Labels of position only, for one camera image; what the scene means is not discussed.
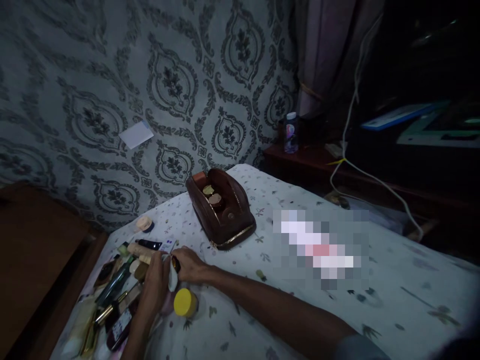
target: floral bedsheet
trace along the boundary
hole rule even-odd
[[[202,231],[188,193],[183,193],[145,213],[155,227],[143,237],[178,240],[176,247],[191,247],[208,264],[264,281],[323,308],[370,338],[392,359],[433,358],[443,346],[468,331],[478,305],[480,269],[371,222],[368,264],[364,264],[368,267],[367,289],[312,289],[279,278],[272,259],[273,211],[339,208],[246,164],[236,165],[228,173],[248,195],[257,222],[254,235],[230,251],[214,249]],[[117,253],[117,246],[138,238],[133,224],[110,235],[92,278]],[[163,318],[151,334],[147,359],[301,358],[216,289],[191,289],[199,297],[197,316],[186,320],[173,312]]]

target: wrist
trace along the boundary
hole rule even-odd
[[[205,267],[203,267],[202,270],[198,272],[200,277],[200,283],[211,285],[219,270],[220,269],[215,265],[205,264]]]
[[[157,313],[154,310],[139,306],[131,322],[132,329],[139,334],[150,331],[156,315]]]

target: electrical wire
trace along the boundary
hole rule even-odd
[[[362,62],[367,58],[367,53],[368,53],[368,50],[370,48],[370,43],[372,42],[372,39],[370,39],[370,41],[368,42],[368,45],[366,47],[366,53],[364,54],[364,44],[365,44],[365,41],[366,39],[368,38],[369,34],[371,33],[371,31],[377,26],[377,24],[379,23],[379,21],[381,20],[381,18],[383,17],[383,14],[381,14],[378,19],[375,21],[375,23],[373,23],[373,25],[370,27],[370,29],[366,32],[366,34],[364,35],[361,43],[360,43],[360,53],[359,53],[359,56],[358,56],[358,62],[356,64],[356,68],[355,68],[355,74],[354,74],[354,86],[355,86],[355,89],[354,89],[354,92],[353,92],[353,96],[351,98],[351,102],[350,102],[350,106],[348,108],[348,115],[347,115],[347,118],[346,118],[346,123],[345,123],[345,128],[343,129],[343,134],[342,134],[342,142],[341,142],[341,149],[342,149],[342,155],[343,155],[343,159],[345,163],[349,164],[351,167],[353,167],[354,169],[356,169],[357,171],[361,172],[362,174],[364,175],[367,175],[369,176],[370,178],[374,179],[375,181],[379,182],[380,184],[382,184],[384,187],[386,187],[393,195],[395,195],[400,201],[401,203],[403,204],[404,208],[405,208],[405,212],[406,214],[408,215],[408,218],[410,219],[410,221],[416,226],[416,228],[418,229],[418,241],[422,240],[423,236],[424,236],[424,231],[422,230],[422,228],[419,226],[419,224],[415,221],[414,217],[412,216],[412,213],[410,212],[410,208],[409,208],[409,205],[407,204],[407,202],[400,196],[398,195],[390,186],[388,186],[385,182],[383,182],[382,180],[380,180],[379,178],[363,171],[362,169],[360,169],[358,166],[354,165],[352,162],[350,162],[347,157],[346,157],[346,146],[345,146],[345,138],[346,138],[346,135],[347,135],[347,129],[349,127],[349,123],[350,123],[350,118],[352,116],[352,109],[353,109],[353,106],[354,106],[354,103],[355,103],[355,100],[357,101],[357,103],[359,104],[360,103],[360,97],[359,97],[359,84],[360,84],[360,69],[362,68]],[[370,204],[372,206],[376,206],[368,201],[365,201],[363,199],[360,199],[358,197],[355,197],[355,196],[352,196],[352,195],[348,195],[346,193],[343,193],[341,191],[339,191],[335,185],[334,185],[334,182],[333,182],[333,178],[335,176],[335,174],[337,173],[339,167],[342,165],[342,163],[340,162],[336,167],[335,167],[335,170],[333,171],[333,173],[331,174],[330,176],[330,184],[331,184],[331,187],[339,194],[342,194],[344,196],[347,196],[349,198],[353,198],[353,199],[357,199],[357,200],[360,200],[362,202],[365,202],[367,204]]]

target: white paper note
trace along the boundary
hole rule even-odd
[[[118,136],[131,150],[153,137],[154,133],[150,130],[147,122],[145,120],[142,120],[140,122],[137,122],[132,127],[129,127],[124,132],[121,132],[120,134],[118,134]]]

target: pixelated area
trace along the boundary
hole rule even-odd
[[[273,267],[321,290],[369,288],[368,210],[274,210]]]

